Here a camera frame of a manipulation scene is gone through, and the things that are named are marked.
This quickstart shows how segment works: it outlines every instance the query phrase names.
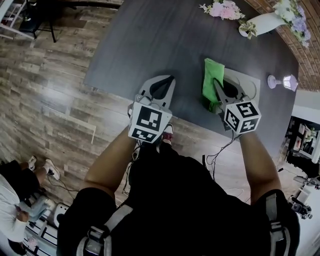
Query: white shirt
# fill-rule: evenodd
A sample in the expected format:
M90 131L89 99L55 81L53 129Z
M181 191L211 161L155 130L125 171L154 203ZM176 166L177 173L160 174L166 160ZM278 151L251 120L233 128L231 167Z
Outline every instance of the white shirt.
M17 219L18 211L15 205L19 205L20 200L9 184L0 174L0 230L13 242L22 242L25 236L26 222Z

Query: brick wall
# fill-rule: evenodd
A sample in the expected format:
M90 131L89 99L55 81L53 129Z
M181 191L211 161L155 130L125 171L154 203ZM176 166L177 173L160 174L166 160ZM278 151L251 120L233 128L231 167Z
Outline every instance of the brick wall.
M273 12L275 0L245 0L259 13ZM311 33L309 48L304 48L291 33L287 25L279 26L276 30L288 44L299 62L298 89L320 92L320 2L318 0L301 0L307 20L307 28Z

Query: small lamp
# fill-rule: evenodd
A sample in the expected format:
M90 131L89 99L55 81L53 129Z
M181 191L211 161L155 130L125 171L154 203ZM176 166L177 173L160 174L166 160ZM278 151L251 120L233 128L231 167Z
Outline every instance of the small lamp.
M295 92L298 87L297 79L293 74L285 76L282 81L277 80L275 76L271 74L268 76L267 82L271 89L274 89L277 85L283 85L284 88Z

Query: black shorts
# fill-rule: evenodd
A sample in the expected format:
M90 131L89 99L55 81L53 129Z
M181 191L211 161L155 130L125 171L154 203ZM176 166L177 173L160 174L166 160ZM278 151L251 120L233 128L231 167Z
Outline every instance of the black shorts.
M39 187L37 176L30 169L21 170L17 161L0 165L0 174L8 181L20 201L28 199Z

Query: black shirt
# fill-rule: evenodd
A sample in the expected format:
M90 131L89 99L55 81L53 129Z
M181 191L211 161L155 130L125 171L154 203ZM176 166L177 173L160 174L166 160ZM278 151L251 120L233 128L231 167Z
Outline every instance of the black shirt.
M289 255L296 253L299 221L281 190L248 205L227 195L199 162L176 152L138 159L130 184L125 204L133 211L111 232L113 256L269 256L266 197L274 193L277 215L290 232ZM60 223L57 255L76 255L89 228L105 224L115 210L115 201L104 191L81 190Z

